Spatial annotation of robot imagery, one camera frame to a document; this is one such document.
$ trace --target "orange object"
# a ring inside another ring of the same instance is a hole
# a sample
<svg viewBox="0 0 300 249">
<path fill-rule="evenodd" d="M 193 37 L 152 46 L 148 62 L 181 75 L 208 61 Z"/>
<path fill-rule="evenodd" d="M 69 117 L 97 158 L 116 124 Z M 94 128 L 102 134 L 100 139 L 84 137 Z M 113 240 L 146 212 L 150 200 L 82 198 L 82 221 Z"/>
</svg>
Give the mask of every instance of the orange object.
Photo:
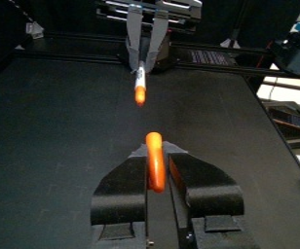
<svg viewBox="0 0 300 249">
<path fill-rule="evenodd" d="M 146 135 L 149 159 L 149 186 L 155 192 L 161 193 L 167 187 L 167 167 L 164 160 L 163 135 L 150 132 Z"/>
<path fill-rule="evenodd" d="M 145 104 L 145 87 L 138 86 L 134 90 L 134 100 L 138 106 Z"/>
</svg>

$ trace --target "orange rod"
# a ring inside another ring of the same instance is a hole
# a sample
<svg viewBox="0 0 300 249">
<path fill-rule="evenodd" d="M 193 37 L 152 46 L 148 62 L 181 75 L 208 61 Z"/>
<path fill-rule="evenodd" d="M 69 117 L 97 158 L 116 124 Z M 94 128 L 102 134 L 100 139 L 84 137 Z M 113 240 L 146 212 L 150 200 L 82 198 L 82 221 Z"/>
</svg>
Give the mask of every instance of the orange rod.
<svg viewBox="0 0 300 249">
<path fill-rule="evenodd" d="M 145 104 L 145 87 L 138 86 L 134 90 L 134 100 L 138 106 Z"/>
<path fill-rule="evenodd" d="M 150 132 L 146 135 L 149 158 L 149 186 L 155 192 L 161 193 L 167 187 L 167 168 L 164 160 L 163 135 Z"/>
</svg>

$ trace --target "screw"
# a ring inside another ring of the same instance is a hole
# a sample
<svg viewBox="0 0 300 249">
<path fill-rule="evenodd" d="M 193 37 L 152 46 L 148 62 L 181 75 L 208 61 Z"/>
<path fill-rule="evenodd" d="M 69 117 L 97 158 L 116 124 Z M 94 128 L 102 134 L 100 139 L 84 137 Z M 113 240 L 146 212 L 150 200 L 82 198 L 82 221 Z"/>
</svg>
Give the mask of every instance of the screw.
<svg viewBox="0 0 300 249">
<path fill-rule="evenodd" d="M 155 245 L 156 245 L 156 242 L 148 239 L 148 240 L 146 240 L 146 244 L 148 244 L 148 246 L 155 246 Z"/>
<path fill-rule="evenodd" d="M 193 242 L 195 236 L 193 236 L 193 233 L 192 233 L 192 232 L 188 233 L 188 235 L 187 235 L 187 240 L 188 240 L 189 243 Z"/>
</svg>

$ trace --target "metal frame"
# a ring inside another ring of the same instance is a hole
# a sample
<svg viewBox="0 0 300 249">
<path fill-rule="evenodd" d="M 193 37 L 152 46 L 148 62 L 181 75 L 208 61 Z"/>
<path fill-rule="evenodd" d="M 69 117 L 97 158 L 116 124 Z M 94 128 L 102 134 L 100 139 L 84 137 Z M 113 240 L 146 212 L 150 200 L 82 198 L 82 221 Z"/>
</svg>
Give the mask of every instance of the metal frame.
<svg viewBox="0 0 300 249">
<path fill-rule="evenodd" d="M 125 37 L 116 36 L 105 36 L 105 35 L 78 35 L 73 33 L 56 33 L 56 32 L 45 32 L 46 38 L 56 39 L 77 39 L 77 40 L 89 40 L 97 42 L 112 42 L 122 44 L 125 42 Z M 24 42 L 24 46 L 30 42 L 29 36 Z M 273 54 L 268 50 L 263 49 L 235 49 L 235 48 L 224 48 L 220 46 L 201 45 L 195 43 L 183 43 L 173 42 L 173 48 L 177 49 L 192 49 L 192 50 L 209 50 L 225 53 L 235 54 L 252 54 L 260 56 L 273 56 Z M 110 64 L 121 64 L 121 61 L 116 55 L 80 55 L 80 54 L 56 54 L 49 52 L 34 52 L 28 50 L 13 50 L 10 54 L 0 60 L 0 71 L 8 67 L 10 62 L 16 57 L 22 58 L 36 58 L 36 59 L 52 59 L 52 60 L 64 60 L 64 61 L 76 61 L 76 62 L 88 62 L 88 63 L 110 63 Z M 243 67 L 243 66 L 223 66 L 223 65 L 211 65 L 211 64 L 195 64 L 187 62 L 179 62 L 176 68 L 185 70 L 201 70 L 201 71 L 212 71 L 219 73 L 232 73 L 243 76 L 259 76 L 259 77 L 280 77 L 280 78 L 292 78 L 300 79 L 300 76 L 295 74 L 289 74 L 287 72 L 265 69 L 265 68 L 253 68 L 253 67 Z"/>
</svg>

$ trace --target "black platform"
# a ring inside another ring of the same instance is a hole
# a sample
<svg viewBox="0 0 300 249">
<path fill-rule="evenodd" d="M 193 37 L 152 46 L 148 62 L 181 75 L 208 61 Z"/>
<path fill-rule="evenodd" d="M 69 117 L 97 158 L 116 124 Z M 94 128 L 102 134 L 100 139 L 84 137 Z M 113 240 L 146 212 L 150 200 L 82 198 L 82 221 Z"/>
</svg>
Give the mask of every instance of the black platform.
<svg viewBox="0 0 300 249">
<path fill-rule="evenodd" d="M 93 191 L 149 131 L 237 181 L 261 248 L 300 248 L 300 165 L 243 78 L 152 75 L 144 108 L 133 82 L 120 65 L 25 58 L 0 74 L 0 249 L 92 248 Z"/>
</svg>

